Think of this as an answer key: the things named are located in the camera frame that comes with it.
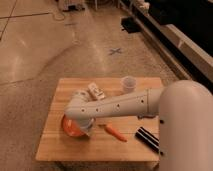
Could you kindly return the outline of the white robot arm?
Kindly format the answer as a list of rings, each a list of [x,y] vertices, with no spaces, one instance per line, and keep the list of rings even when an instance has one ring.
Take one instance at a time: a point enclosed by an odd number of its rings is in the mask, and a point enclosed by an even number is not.
[[[202,84],[180,80],[101,101],[77,91],[65,115],[86,132],[95,118],[159,117],[159,171],[213,171],[213,93]]]

